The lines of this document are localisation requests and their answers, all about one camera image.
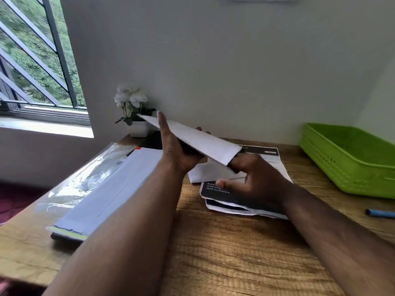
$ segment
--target sunlit window sill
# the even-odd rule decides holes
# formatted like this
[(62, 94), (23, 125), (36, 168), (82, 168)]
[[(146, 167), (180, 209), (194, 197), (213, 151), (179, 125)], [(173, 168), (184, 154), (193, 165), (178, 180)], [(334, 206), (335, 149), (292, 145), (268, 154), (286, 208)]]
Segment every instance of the sunlit window sill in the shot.
[(85, 125), (58, 124), (46, 121), (0, 116), (0, 128), (93, 138), (92, 128)]

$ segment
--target white wall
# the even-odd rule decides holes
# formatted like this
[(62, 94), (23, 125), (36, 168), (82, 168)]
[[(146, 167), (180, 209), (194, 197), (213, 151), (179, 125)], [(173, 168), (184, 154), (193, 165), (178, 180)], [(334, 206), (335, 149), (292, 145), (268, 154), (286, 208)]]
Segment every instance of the white wall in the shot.
[(54, 185), (120, 139), (112, 99), (120, 82), (215, 135), (297, 144), (307, 121), (355, 123), (395, 52), (395, 0), (62, 5), (95, 138), (0, 129), (0, 153), (9, 151), (0, 179)]
[(378, 80), (355, 126), (395, 144), (395, 56)]

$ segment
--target wooden desk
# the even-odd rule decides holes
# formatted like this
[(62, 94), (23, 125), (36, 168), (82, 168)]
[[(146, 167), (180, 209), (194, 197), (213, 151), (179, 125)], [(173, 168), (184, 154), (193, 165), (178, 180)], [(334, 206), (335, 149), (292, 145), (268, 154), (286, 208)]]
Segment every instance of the wooden desk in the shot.
[[(395, 243), (395, 220), (364, 209), (395, 211), (395, 201), (344, 194), (296, 146), (276, 146), (295, 183), (348, 217)], [(123, 144), (134, 144), (126, 137)], [(0, 227), (0, 276), (48, 285), (75, 247), (50, 238), (54, 219), (32, 204)], [(162, 295), (342, 295), (342, 291), (288, 221), (209, 211), (199, 186), (187, 178), (173, 224)]]

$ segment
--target blue marker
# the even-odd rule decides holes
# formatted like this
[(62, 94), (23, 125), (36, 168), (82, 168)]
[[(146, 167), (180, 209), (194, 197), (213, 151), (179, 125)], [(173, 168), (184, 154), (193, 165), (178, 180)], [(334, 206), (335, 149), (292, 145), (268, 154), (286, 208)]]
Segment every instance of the blue marker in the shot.
[(382, 218), (395, 219), (395, 212), (366, 209), (365, 213), (366, 213), (366, 215), (371, 216), (371, 217), (382, 217)]

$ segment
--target green foliage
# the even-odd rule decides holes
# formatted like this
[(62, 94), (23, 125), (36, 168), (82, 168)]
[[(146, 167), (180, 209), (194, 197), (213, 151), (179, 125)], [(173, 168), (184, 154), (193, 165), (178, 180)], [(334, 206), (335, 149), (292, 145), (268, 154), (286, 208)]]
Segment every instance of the green foliage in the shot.
[(120, 121), (125, 122), (127, 125), (131, 125), (134, 121), (144, 121), (137, 114), (152, 116), (152, 113), (156, 111), (155, 108), (148, 108), (147, 103), (141, 102), (140, 107), (136, 108), (130, 102), (126, 102), (125, 105), (122, 106), (124, 111), (124, 117), (118, 119), (115, 123), (119, 123)]
[[(63, 18), (60, 0), (50, 0), (52, 11), (57, 23), (57, 29), (62, 42), (69, 73), (72, 78), (75, 94), (79, 105), (85, 106), (81, 84), (66, 23)], [(11, 0), (50, 40), (52, 39), (45, 11), (36, 0)], [(34, 52), (60, 79), (64, 81), (62, 68), (57, 54), (55, 54), (3, 1), (0, 1), (0, 20), (27, 47)], [(22, 49), (20, 49), (3, 31), (0, 30), (0, 47), (26, 70), (40, 85), (52, 94), (61, 104), (71, 105), (68, 93), (56, 83), (39, 65), (37, 65)], [(16, 70), (12, 70), (13, 78), (19, 88), (37, 102), (48, 103), (48, 100), (34, 88)]]

